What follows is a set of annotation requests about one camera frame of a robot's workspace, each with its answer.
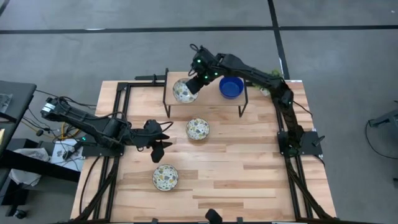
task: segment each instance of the wooden tabletop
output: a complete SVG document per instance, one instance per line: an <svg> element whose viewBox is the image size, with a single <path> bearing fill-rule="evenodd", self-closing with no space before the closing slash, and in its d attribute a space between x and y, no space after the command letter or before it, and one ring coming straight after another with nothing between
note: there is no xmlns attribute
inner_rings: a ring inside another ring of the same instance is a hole
<svg viewBox="0 0 398 224"><path fill-rule="evenodd" d="M295 101L308 109L302 82L288 82ZM103 82L96 114L112 112L116 94L115 81ZM224 221L292 221L294 213L284 159L279 154L275 108L270 98L248 87L249 104L242 118L233 106L173 106L170 119L162 104L162 87L136 87L131 91L127 118L135 128L147 119L174 121L165 132L173 145L165 150L160 163L150 158L152 149L137 152L126 147L122 156L112 210L112 222L205 221L205 213L214 208ZM123 94L120 105L123 105ZM294 107L299 124L313 128L311 116ZM192 118L210 124L210 134L203 141L191 141L185 126ZM86 159L80 176L71 218L78 216L81 190L88 169L95 158ZM335 209L323 165L313 156L302 156L309 191L330 215ZM179 174L176 188L161 192L152 183L152 174L161 164L173 165ZM83 197L88 205L98 188L102 158L95 165ZM297 189L302 216L302 195ZM104 217L105 193L100 217Z"/></svg>

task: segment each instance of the black mount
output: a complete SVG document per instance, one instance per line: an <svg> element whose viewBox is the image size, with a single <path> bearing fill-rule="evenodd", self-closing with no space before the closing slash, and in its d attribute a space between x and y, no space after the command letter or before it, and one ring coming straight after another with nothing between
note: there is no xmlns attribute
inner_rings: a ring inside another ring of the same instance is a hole
<svg viewBox="0 0 398 224"><path fill-rule="evenodd" d="M324 136L318 137L318 133L316 131L304 132L304 135L302 137L302 148L300 151L296 151L294 149L290 150L287 141L287 131L279 131L277 133L277 137L279 143L279 151L280 154L282 154L283 156L295 157L298 155L322 155L320 141L324 138Z"/></svg>
<svg viewBox="0 0 398 224"><path fill-rule="evenodd" d="M83 152L81 152L81 156L84 157L90 157L90 156L117 157L117 156L123 156L124 154L124 146L115 145L111 149L101 147L97 145L97 143L95 143L94 138L89 134L81 138L76 138L75 140L82 143Z"/></svg>
<svg viewBox="0 0 398 224"><path fill-rule="evenodd" d="M221 217L214 209L209 209L206 212L205 218L207 220L209 220L209 224L222 224L223 223L223 217Z"/></svg>

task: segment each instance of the white bag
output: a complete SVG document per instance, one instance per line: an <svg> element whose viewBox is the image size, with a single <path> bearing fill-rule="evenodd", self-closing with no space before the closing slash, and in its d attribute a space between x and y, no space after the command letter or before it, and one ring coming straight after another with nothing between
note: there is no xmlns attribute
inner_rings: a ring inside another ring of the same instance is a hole
<svg viewBox="0 0 398 224"><path fill-rule="evenodd" d="M24 156L29 156L34 159L39 159L41 161L48 162L50 160L49 155L47 154L47 151L44 148L40 149L17 149L14 152L22 154ZM15 183L20 184L28 184L31 186L37 185L39 183L39 180L41 178L40 174L35 174L32 172L26 172L23 170L17 170L17 169L11 169L10 173L8 176L15 181Z"/></svg>

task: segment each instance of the concrete floor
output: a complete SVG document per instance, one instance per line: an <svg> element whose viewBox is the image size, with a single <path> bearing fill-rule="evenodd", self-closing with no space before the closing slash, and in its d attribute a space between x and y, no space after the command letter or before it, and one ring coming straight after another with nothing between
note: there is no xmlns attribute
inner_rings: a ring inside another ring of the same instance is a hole
<svg viewBox="0 0 398 224"><path fill-rule="evenodd" d="M275 8L280 26L398 24L396 1L278 0ZM265 0L11 0L0 17L3 30L178 26L271 26L271 18ZM393 102L398 30L283 31L281 36L290 77L304 81L315 127L326 135L322 148L338 216L396 223L398 189L392 177L398 177L398 163L372 152L364 125L398 106ZM188 70L190 43L236 54L260 70L279 68L272 31L14 34L0 35L0 79L96 103L103 80L133 80L165 67ZM30 107L37 116L46 97L35 94ZM16 137L37 139L23 125ZM369 130L369 138L383 154L398 157L398 142L387 126ZM6 208L0 208L0 222L68 220L75 189L59 191L32 192L25 220L5 218Z"/></svg>

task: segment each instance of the white patterned bowl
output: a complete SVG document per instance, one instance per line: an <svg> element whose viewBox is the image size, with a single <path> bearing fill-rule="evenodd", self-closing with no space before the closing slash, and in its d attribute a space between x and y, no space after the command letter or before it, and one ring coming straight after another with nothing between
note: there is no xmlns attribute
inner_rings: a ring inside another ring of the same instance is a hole
<svg viewBox="0 0 398 224"><path fill-rule="evenodd" d="M198 93L192 94L189 91L186 85L187 81L189 81L189 78L179 79L173 86L174 98L180 103L192 103L198 98Z"/></svg>
<svg viewBox="0 0 398 224"><path fill-rule="evenodd" d="M202 140L210 132L210 126L204 119L195 118L187 124L187 135L193 140Z"/></svg>
<svg viewBox="0 0 398 224"><path fill-rule="evenodd" d="M171 165L161 165L156 168L152 181L161 191L172 190L178 183L177 170Z"/></svg>

